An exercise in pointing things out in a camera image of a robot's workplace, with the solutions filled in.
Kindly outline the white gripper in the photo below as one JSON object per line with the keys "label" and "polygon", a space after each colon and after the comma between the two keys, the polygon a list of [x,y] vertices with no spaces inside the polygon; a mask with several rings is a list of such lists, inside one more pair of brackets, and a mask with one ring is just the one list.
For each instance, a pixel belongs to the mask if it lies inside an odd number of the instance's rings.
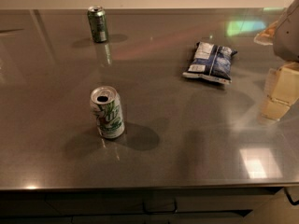
{"label": "white gripper", "polygon": [[261,105],[263,117],[280,120],[299,99],[299,0],[293,0],[279,20],[258,33],[253,41],[263,46],[273,45],[274,53],[289,61],[269,70]]}

